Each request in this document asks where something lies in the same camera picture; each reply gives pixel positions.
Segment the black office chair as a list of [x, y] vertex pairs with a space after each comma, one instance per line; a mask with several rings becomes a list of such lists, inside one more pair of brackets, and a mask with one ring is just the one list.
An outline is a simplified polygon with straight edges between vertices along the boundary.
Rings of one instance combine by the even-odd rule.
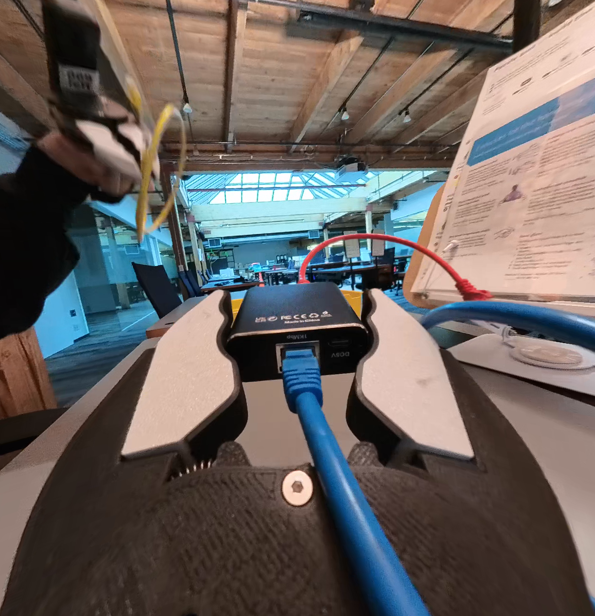
[[183, 303], [163, 265], [149, 266], [132, 262], [132, 268], [159, 319]]

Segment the person's left hand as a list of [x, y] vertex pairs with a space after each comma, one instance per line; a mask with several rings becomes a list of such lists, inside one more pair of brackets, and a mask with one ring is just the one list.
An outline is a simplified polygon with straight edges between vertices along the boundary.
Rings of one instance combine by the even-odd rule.
[[90, 147], [51, 131], [34, 144], [54, 163], [93, 188], [94, 200], [118, 203], [135, 189], [135, 182], [98, 159]]

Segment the wooden table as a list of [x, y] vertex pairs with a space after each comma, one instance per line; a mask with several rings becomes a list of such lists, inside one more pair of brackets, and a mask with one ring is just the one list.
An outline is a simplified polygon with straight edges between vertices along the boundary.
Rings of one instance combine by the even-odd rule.
[[163, 336], [168, 329], [170, 329], [173, 324], [181, 317], [183, 317], [187, 312], [192, 310], [197, 304], [201, 303], [206, 299], [206, 296], [202, 297], [192, 297], [186, 299], [183, 303], [181, 303], [174, 310], [170, 311], [167, 315], [160, 318], [153, 325], [149, 326], [146, 329], [146, 338], [158, 338]]

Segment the wooden post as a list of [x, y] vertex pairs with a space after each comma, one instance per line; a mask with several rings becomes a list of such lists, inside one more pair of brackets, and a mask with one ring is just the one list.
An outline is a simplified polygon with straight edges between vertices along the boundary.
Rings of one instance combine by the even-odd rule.
[[33, 327], [0, 340], [0, 420], [57, 408]]

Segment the instruction sheet board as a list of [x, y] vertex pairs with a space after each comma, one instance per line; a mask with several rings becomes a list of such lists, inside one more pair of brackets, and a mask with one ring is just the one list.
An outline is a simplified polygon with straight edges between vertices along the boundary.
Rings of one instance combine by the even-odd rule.
[[428, 247], [493, 299], [595, 318], [595, 1], [488, 70]]

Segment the grey desk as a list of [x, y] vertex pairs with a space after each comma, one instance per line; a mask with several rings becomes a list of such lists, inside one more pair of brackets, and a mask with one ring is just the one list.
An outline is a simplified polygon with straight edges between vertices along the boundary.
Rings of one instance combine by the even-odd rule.
[[[591, 615], [546, 458], [443, 350], [477, 455], [350, 469], [432, 615]], [[194, 436], [126, 458], [146, 350], [0, 471], [0, 615], [368, 615], [309, 465], [255, 466], [238, 376]]]

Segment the black network adapter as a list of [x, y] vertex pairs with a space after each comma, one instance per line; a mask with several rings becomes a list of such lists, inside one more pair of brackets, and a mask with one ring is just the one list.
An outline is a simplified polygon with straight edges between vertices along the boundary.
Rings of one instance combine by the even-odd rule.
[[331, 282], [253, 288], [234, 319], [226, 350], [243, 382], [278, 380], [288, 350], [309, 349], [322, 375], [354, 373], [368, 332]]

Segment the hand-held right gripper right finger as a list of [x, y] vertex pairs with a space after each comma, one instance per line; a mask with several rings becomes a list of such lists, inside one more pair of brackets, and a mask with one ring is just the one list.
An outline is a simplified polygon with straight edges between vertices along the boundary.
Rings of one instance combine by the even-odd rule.
[[363, 297], [369, 348], [357, 365], [347, 424], [385, 466], [417, 455], [475, 457], [441, 350], [425, 328], [378, 289]]

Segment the white card with round disc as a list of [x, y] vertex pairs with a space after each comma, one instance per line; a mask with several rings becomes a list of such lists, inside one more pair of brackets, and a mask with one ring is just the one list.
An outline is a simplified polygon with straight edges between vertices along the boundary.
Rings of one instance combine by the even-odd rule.
[[595, 397], [595, 352], [577, 345], [488, 334], [450, 353], [465, 364]]

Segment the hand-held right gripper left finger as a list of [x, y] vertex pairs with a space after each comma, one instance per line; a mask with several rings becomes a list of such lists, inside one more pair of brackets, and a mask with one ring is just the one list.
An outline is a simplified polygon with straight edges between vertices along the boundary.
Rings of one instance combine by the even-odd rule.
[[223, 443], [241, 434], [246, 396], [225, 349], [232, 322], [230, 294], [216, 291], [161, 337], [125, 436], [124, 458], [216, 458]]

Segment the person's left forearm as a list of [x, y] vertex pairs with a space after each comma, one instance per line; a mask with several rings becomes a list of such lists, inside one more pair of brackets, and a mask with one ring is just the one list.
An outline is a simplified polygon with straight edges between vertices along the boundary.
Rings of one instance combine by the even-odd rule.
[[0, 175], [0, 340], [31, 328], [77, 265], [67, 226], [91, 190], [35, 145]]

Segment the ceiling projector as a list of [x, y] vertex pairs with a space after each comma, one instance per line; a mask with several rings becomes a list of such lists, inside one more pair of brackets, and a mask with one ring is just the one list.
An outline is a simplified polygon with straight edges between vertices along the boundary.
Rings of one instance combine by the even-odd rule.
[[358, 185], [368, 177], [368, 166], [359, 157], [346, 155], [337, 161], [334, 181], [338, 185]]

